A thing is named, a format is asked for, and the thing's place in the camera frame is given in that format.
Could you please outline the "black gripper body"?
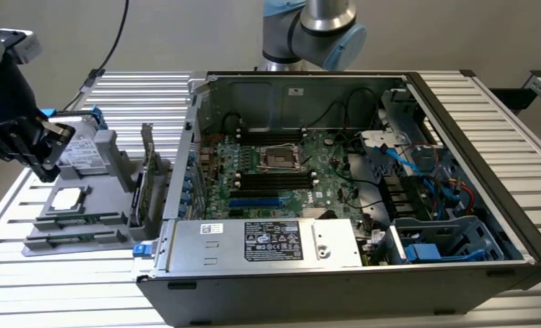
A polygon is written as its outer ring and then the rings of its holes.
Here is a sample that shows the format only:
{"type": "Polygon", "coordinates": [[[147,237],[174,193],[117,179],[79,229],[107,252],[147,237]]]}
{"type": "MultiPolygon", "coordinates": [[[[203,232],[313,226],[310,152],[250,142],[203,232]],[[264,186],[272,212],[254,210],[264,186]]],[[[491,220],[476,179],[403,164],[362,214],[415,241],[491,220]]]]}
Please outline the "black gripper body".
{"type": "Polygon", "coordinates": [[[36,106],[34,92],[12,57],[4,56],[0,62],[0,159],[12,160],[4,151],[11,131],[22,131],[34,137],[40,134],[38,116],[47,118],[36,106]]]}

